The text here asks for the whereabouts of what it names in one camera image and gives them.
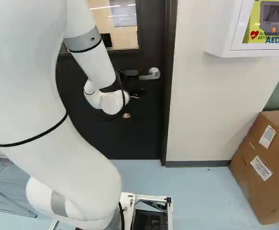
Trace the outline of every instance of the wire shelf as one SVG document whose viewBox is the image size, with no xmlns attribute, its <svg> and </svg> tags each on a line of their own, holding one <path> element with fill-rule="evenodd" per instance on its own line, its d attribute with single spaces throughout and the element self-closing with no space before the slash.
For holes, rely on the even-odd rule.
<svg viewBox="0 0 279 230">
<path fill-rule="evenodd" d="M 29 175 L 0 152 L 0 212 L 36 217 L 31 211 L 25 187 Z"/>
</svg>

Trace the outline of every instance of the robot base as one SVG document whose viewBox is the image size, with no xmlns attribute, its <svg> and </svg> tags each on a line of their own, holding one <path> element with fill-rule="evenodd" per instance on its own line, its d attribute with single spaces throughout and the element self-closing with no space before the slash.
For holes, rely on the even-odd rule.
<svg viewBox="0 0 279 230">
<path fill-rule="evenodd" d="M 124 230 L 173 230 L 172 199 L 169 196 L 147 196 L 122 193 Z M 49 230 L 56 230 L 59 224 L 54 220 Z"/>
</svg>

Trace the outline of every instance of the glass pane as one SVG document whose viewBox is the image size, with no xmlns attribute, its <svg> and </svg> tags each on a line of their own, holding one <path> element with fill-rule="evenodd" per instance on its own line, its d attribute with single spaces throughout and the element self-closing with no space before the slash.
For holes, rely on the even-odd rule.
<svg viewBox="0 0 279 230">
<path fill-rule="evenodd" d="M 135 0 L 87 0 L 107 49 L 138 48 Z"/>
<path fill-rule="evenodd" d="M 255 0 L 243 43 L 279 43 L 279 0 Z"/>
</svg>

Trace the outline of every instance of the door lock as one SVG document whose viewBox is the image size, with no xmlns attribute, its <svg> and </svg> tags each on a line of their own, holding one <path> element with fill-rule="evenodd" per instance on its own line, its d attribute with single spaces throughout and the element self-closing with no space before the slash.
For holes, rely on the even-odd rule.
<svg viewBox="0 0 279 230">
<path fill-rule="evenodd" d="M 159 69 L 156 67 L 153 67 L 153 68 L 149 69 L 148 75 L 139 76 L 138 79 L 139 80 L 155 80 L 155 79 L 159 79 L 159 77 L 160 77 Z"/>
</svg>

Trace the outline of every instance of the red heart logo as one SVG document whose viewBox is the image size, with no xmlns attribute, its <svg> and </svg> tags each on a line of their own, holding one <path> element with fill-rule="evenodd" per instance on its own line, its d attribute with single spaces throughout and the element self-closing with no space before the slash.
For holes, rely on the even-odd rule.
<svg viewBox="0 0 279 230">
<path fill-rule="evenodd" d="M 259 34 L 259 31 L 251 31 L 250 36 L 252 39 L 254 39 L 257 37 L 258 34 Z"/>
</svg>

